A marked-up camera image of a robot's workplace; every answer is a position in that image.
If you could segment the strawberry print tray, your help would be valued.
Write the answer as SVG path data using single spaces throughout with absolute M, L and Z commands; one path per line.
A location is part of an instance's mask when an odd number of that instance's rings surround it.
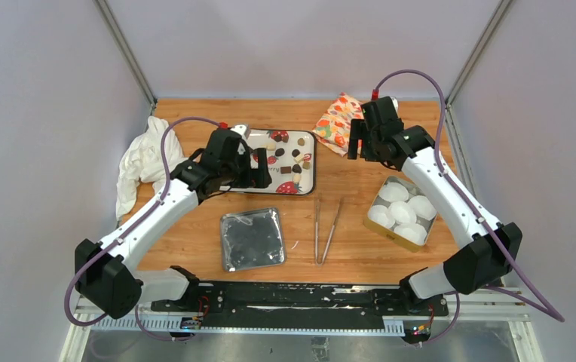
M 250 163 L 257 167 L 254 151 L 267 150 L 271 185 L 265 189 L 238 189 L 223 186 L 222 191 L 268 195 L 308 195 L 316 184 L 316 139 L 306 130 L 252 129 L 247 137 L 250 147 Z M 302 175 L 299 184 L 293 182 L 293 174 Z

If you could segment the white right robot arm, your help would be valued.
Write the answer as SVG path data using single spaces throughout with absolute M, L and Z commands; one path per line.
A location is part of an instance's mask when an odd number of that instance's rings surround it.
M 405 127 L 393 98 L 382 97 L 360 108 L 362 117 L 351 122 L 348 157 L 404 173 L 428 198 L 459 247 L 445 262 L 400 281 L 402 310 L 419 314 L 429 298 L 448 292 L 470 294 L 511 272 L 522 241 L 519 227 L 503 224 L 463 187 L 431 135 L 421 126 Z

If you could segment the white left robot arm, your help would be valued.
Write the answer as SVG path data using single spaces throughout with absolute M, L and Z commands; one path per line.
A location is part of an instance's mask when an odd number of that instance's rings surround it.
M 170 300 L 180 311 L 191 311 L 199 291 L 191 274 L 170 267 L 138 272 L 137 266 L 155 243 L 177 221 L 204 201 L 228 188 L 263 189 L 271 176 L 266 153 L 251 164 L 246 124 L 219 126 L 207 145 L 173 170 L 166 168 L 164 185 L 128 221 L 98 242 L 83 240 L 75 249 L 75 276 L 68 286 L 101 310 L 103 317 L 119 319 L 147 302 Z

